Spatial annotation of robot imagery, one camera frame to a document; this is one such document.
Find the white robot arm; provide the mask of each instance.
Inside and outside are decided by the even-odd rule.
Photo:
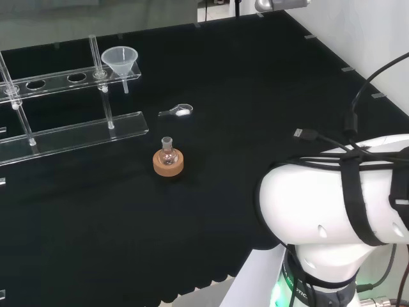
[[[378,138],[360,146],[371,146],[371,152],[400,152],[409,147],[409,135]],[[345,151],[338,148],[327,153]],[[392,170],[361,171],[360,179],[367,219],[376,237],[383,243],[409,244],[409,231],[389,201]],[[338,171],[291,164],[274,168],[260,185],[259,206],[274,235],[282,242],[295,245],[304,272],[325,283],[353,281],[359,267],[376,248],[364,244],[350,223],[344,204],[343,181]],[[288,280],[291,278],[284,266],[279,283],[287,306],[292,293],[285,285]],[[298,296],[293,305],[305,306],[302,299],[303,295],[306,297],[305,290],[297,288]],[[345,288],[345,285],[340,288],[315,287],[315,291],[321,293],[321,297],[328,296],[327,301],[331,301],[331,294],[340,293]],[[351,295],[350,299],[348,307],[360,306],[357,295]],[[317,301],[316,306],[320,307],[326,300]]]

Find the black tablecloth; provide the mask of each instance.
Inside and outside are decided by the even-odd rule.
[[[363,83],[283,12],[98,38],[139,52],[143,76],[111,86],[114,115],[142,111],[150,132],[0,168],[0,289],[11,307],[157,306],[235,275],[259,226],[252,189],[272,161],[327,150],[296,128],[341,138],[341,113]],[[13,78],[92,65],[87,40],[4,53]],[[360,139],[409,132],[407,117],[368,89]],[[188,103],[194,114],[158,121]],[[25,101],[33,130],[103,118],[95,88]],[[0,126],[20,133],[10,106]],[[152,156],[171,136],[185,156],[177,179]]]

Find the black cable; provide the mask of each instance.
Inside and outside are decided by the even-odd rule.
[[[365,285],[357,285],[357,292],[358,293],[372,290],[372,289],[379,286],[380,284],[382,284],[385,281],[386,277],[388,277],[388,275],[389,275],[390,270],[392,269],[392,265],[394,264],[395,253],[396,253],[396,244],[393,244],[392,245],[392,252],[390,253],[388,267],[386,268],[386,271],[383,274],[383,276],[381,277],[381,279],[379,279],[374,284],[368,283],[368,284],[365,284]]]
[[[295,300],[295,292],[297,291],[297,286],[298,286],[298,278],[294,276],[293,278],[293,291],[291,293],[291,299],[289,300],[289,307],[293,307],[294,305],[294,300]]]
[[[390,299],[389,301],[390,301],[390,304],[391,304],[392,306],[395,306],[395,305],[396,305],[396,301],[397,301],[396,299]],[[400,306],[409,307],[409,302],[408,302],[408,301],[405,301],[404,299],[401,299]]]
[[[351,103],[351,111],[354,112],[357,104],[358,104],[358,100],[359,97],[361,96],[362,92],[369,86],[369,84],[371,83],[371,81],[373,79],[375,79],[375,77],[377,77],[378,75],[380,75],[382,72],[384,72],[386,69],[394,66],[395,64],[399,63],[400,61],[403,61],[404,59],[409,58],[409,52],[405,53],[404,55],[394,59],[393,61],[387,63],[385,66],[379,68],[376,72],[374,72],[371,76],[369,76],[368,79],[366,79],[364,85],[362,85],[362,87],[359,89],[357,96],[352,100]]]
[[[402,280],[401,280],[401,285],[399,286],[399,291],[397,292],[397,299],[396,299],[396,306],[400,307],[401,306],[401,300],[402,300],[402,293],[403,293],[403,288],[405,287],[406,279],[409,274],[409,261],[408,265],[406,266],[406,270],[403,273]]]
[[[384,155],[380,155],[378,153],[373,153],[373,152],[369,152],[366,149],[359,147],[358,144],[356,144],[356,142],[354,142],[354,140],[351,138],[350,140],[350,144],[352,147],[354,147],[354,149],[362,152],[365,155],[369,155],[372,158],[374,158],[375,160],[378,161],[387,161],[387,162],[393,162],[393,163],[409,163],[409,159],[401,159],[401,158],[393,158],[393,157],[386,157]]]
[[[389,259],[389,264],[388,267],[386,268],[385,274],[382,276],[381,279],[379,279],[376,283],[373,284],[373,287],[379,286],[381,283],[383,283],[388,277],[390,270],[392,269],[392,265],[394,264],[394,259],[395,259],[395,254],[396,254],[396,246],[397,244],[392,245],[392,252],[390,253],[390,259]]]
[[[335,145],[336,147],[342,148],[346,152],[351,151],[348,147],[342,145],[341,143],[338,143],[337,141],[334,141],[333,139],[327,138],[326,136],[323,136],[322,134],[318,134],[318,139],[321,139],[322,141],[326,141],[328,143],[331,143],[331,144]]]
[[[240,17],[240,0],[235,0],[235,6],[236,6],[236,18],[238,19]]]

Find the acrylic test tube rack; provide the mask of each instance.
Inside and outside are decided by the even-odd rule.
[[[14,81],[0,53],[0,73],[4,80],[0,83],[0,104],[10,104],[17,112],[24,130],[24,135],[0,139],[0,166],[140,136],[149,131],[142,112],[112,116],[109,103],[110,83],[122,82],[127,89],[127,81],[141,76],[136,61],[130,65],[127,75],[118,75],[110,66],[102,65],[95,35],[89,36],[89,43],[95,66]],[[40,132],[31,131],[22,106],[24,99],[90,86],[97,86],[99,89],[104,119]],[[0,131],[0,136],[4,134],[6,131]]]

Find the white funnel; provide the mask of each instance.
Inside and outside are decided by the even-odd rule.
[[[127,77],[137,58],[138,52],[135,49],[124,46],[110,48],[101,55],[101,60],[122,78],[126,94],[129,93]]]

